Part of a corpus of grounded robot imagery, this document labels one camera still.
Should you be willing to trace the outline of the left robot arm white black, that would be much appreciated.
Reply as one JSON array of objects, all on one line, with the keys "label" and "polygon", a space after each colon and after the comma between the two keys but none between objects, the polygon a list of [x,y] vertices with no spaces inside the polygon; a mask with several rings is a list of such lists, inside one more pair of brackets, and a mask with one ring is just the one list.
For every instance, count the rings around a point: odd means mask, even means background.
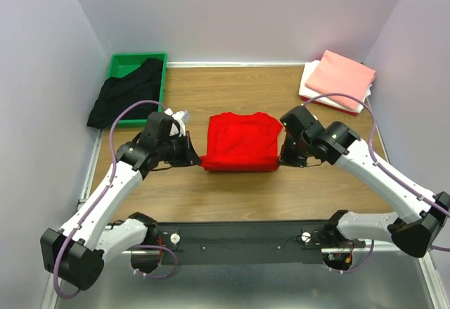
[{"label": "left robot arm white black", "polygon": [[142,213],[130,215],[108,232],[104,229],[126,197],[160,163],[172,168],[200,164],[186,130],[189,118],[187,111],[152,112],[143,130],[113,151],[106,176],[83,206],[60,229],[47,229],[42,234],[44,268],[53,274],[53,286],[60,297],[68,297],[60,289],[61,281],[85,291],[109,260],[129,248],[164,250],[157,221]]}]

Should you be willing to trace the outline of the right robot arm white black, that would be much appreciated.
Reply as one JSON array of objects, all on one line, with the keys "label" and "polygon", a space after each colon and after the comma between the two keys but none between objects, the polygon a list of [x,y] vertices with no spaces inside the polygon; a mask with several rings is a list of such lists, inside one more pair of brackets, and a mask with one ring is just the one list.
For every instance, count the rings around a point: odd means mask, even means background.
[{"label": "right robot arm white black", "polygon": [[357,132],[342,122],[324,127],[305,106],[281,117],[286,136],[279,163],[305,168],[309,158],[335,165],[358,178],[382,197],[390,213],[358,214],[337,211],[321,230],[328,245],[370,239],[394,244],[422,258],[449,217],[449,194],[416,184],[371,150]]}]

